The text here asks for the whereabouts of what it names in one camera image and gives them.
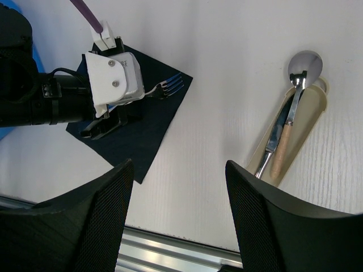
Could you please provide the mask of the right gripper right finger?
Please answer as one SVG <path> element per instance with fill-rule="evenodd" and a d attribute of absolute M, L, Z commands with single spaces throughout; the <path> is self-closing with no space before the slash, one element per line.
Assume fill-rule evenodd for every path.
<path fill-rule="evenodd" d="M 362 215 L 290 195 L 236 162 L 226 186 L 244 271 L 361 271 Z"/>

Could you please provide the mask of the wooden handled spoon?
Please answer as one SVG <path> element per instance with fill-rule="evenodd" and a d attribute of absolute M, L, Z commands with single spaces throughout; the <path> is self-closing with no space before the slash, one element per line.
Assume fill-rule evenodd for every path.
<path fill-rule="evenodd" d="M 271 168 L 271 178 L 273 179 L 278 178 L 283 166 L 301 93 L 320 77 L 322 69 L 323 61 L 321 56 L 311 50 L 295 54 L 288 64 L 289 79 L 295 88 L 295 93 L 275 151 L 275 158 Z"/>

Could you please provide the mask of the silver fork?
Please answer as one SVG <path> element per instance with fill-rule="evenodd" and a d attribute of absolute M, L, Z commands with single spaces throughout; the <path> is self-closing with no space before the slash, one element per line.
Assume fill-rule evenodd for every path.
<path fill-rule="evenodd" d="M 184 82 L 182 80 L 182 74 L 177 73 L 174 76 L 159 82 L 151 91 L 145 93 L 145 97 L 159 100 L 166 99 L 180 91 L 183 87 Z"/>

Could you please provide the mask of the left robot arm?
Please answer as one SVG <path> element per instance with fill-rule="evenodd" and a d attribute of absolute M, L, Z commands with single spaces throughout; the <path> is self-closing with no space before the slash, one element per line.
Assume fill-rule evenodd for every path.
<path fill-rule="evenodd" d="M 105 20 L 84 1 L 73 5 L 91 26 L 95 50 L 84 72 L 59 67 L 42 73 L 33 57 L 29 21 L 1 5 L 1 126 L 88 122 L 81 135 L 98 139 L 126 123 L 123 106 L 145 97 L 141 68 Z"/>

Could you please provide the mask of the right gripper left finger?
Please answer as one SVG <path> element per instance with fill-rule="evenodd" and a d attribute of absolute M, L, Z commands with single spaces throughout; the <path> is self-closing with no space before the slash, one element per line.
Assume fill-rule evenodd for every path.
<path fill-rule="evenodd" d="M 131 160 L 30 208 L 1 211 L 2 271 L 114 271 L 134 183 Z"/>

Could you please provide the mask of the silver knife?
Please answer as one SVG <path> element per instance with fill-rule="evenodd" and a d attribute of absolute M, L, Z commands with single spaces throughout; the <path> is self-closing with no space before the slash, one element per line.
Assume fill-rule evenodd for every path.
<path fill-rule="evenodd" d="M 290 97 L 287 100 L 287 102 L 284 104 L 284 106 L 280 110 L 279 114 L 277 115 L 275 123 L 272 126 L 272 130 L 271 130 L 271 133 L 268 138 L 268 142 L 265 147 L 264 155 L 262 156 L 259 166 L 255 172 L 255 176 L 259 179 L 262 177 L 272 155 L 274 154 L 274 152 L 278 146 L 278 143 L 281 138 L 283 126 L 284 126 L 287 116 L 289 114 L 292 101 L 293 101 L 293 97 Z"/>

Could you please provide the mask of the black paper napkin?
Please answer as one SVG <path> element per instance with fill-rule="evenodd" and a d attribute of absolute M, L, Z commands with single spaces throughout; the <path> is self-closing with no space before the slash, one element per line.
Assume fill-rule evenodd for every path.
<path fill-rule="evenodd" d="M 180 75 L 182 88 L 166 99 L 144 98 L 124 106 L 127 124 L 103 138 L 82 138 L 81 131 L 87 126 L 87 122 L 69 123 L 66 131 L 114 167 L 125 159 L 131 159 L 134 164 L 134 179 L 141 184 L 193 78 L 129 46 L 124 48 L 133 53 L 139 62 L 146 91 L 151 91 L 158 83 L 175 75 Z"/>

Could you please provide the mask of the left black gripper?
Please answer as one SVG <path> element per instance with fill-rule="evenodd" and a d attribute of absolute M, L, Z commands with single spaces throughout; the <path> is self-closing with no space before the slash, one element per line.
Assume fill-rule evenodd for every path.
<path fill-rule="evenodd" d="M 40 80 L 39 89 L 28 101 L 29 125 L 81 122 L 80 136 L 96 140 L 142 120 L 136 104 L 110 107 L 104 116 L 96 117 L 90 86 L 82 75 L 41 73 Z"/>

